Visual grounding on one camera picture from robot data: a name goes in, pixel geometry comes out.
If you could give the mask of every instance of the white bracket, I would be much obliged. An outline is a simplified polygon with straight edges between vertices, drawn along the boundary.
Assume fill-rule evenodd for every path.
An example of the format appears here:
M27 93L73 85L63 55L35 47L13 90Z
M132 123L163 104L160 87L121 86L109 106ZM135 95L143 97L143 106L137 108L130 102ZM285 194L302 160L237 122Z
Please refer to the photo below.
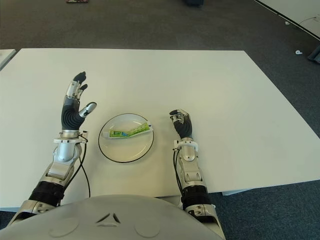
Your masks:
M195 151L198 152L199 146L195 141L173 141L174 151L180 150L183 146L194 147Z

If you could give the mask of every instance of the silver metal joint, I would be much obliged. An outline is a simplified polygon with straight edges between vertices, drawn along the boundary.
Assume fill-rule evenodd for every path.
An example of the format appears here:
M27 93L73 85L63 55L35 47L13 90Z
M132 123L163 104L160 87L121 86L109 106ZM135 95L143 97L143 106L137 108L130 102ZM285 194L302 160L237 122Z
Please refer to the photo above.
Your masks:
M77 81L71 81L67 91L66 91L66 97L68 99L74 98L80 88L81 84Z
M76 98L77 98L77 99L80 99L83 92L84 92L84 91L83 91L82 89L79 89L79 90L77 91L76 95L75 95Z
M182 114L185 115L185 116L189 115L185 110L180 109L180 108L177 110L177 112L178 112L178 113L182 113Z
M59 133L61 138L77 138L79 137L79 131L78 130L62 130L62 132Z
M170 116L170 118L171 118L171 120L172 120L173 123L175 123L176 121L178 121L177 115L172 115L172 116Z
M184 137L184 138L181 138L181 141L193 141L193 138L192 137Z
M22 221L22 219L17 219L20 213L31 213L31 214L37 215L37 214L42 214L47 211L50 211L51 209L54 209L54 208L55 206L49 205L41 201L25 200L21 205L20 209L18 210L18 212L13 216L13 218L9 222L8 226Z
M185 211L195 217L212 217L212 220L218 224L216 207L211 204L196 204L185 208Z

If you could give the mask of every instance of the plate rim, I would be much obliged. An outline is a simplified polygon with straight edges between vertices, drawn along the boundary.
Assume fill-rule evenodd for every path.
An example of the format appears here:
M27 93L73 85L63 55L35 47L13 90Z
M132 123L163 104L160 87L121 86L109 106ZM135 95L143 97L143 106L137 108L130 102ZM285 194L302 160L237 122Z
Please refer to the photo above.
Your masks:
M110 119L102 126L102 128L101 128L101 130L100 130L100 132L99 132L99 135L98 135L98 146L99 146L99 149L100 149L100 152L102 153L102 155L105 156L107 159L109 159L109 160L111 160L111 161L113 161L113 162L115 162L115 163L119 163L119 164L132 163L132 162L135 162L135 161L141 159L144 155L146 155L146 154L150 151L152 145L154 144L154 140L155 140L155 132L154 132L154 129L152 128L152 142L151 142L151 145L150 145L149 149L148 149L141 157L138 157L137 159L131 160L131 161L116 161L116 160L113 160L113 159L107 157L107 156L104 154L104 152L102 151L101 147L100 147L100 141L99 141L99 139L100 139L101 131L102 131L102 129L104 129L105 125L106 125L108 122L110 122L112 119L114 119L114 118L116 118L116 117L119 117L119 116L121 116L121 115L126 115L126 114L137 115L137 116L143 118L145 121L148 122L148 120L147 120L145 117L143 117L143 116L141 116L141 115L139 115L139 114L129 113L129 112L127 112L127 113L121 113L121 114L118 114L118 115L110 118Z

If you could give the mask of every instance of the robotic arm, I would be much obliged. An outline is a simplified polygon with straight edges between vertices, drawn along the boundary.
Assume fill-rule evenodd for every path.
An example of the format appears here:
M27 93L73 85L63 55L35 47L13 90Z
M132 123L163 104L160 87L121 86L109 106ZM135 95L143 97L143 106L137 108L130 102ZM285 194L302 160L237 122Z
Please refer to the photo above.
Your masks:
M86 73L81 72L71 81L64 97L61 124L62 132L54 140L53 162L42 175L28 200L24 201L10 223L19 222L55 208L63 199L64 192L74 172L74 164L82 153L80 143L87 143L87 132L80 134L79 128L97 104L90 102L79 111L80 97L88 87L82 85Z
M180 141L175 140L173 143L173 165L181 192L182 208L224 238L215 206L211 204L201 169L198 166L198 144L192 138L190 115L182 109L177 109L170 112L170 118L180 136Z

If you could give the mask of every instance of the white table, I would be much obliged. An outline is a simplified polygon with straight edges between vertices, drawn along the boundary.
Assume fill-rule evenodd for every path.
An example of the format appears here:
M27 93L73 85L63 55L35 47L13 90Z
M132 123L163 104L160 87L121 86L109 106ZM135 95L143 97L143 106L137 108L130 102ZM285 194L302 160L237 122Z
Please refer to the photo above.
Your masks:
M52 161L65 91L86 71L81 105L97 102L84 166L92 195L178 194L169 112L191 115L209 192L320 179L320 140L244 51L22 49L0 72L0 207L18 207ZM106 159L98 134L121 113L149 119L151 150L132 163ZM84 175L65 203L87 197Z
M15 49L0 49L0 70L15 54Z

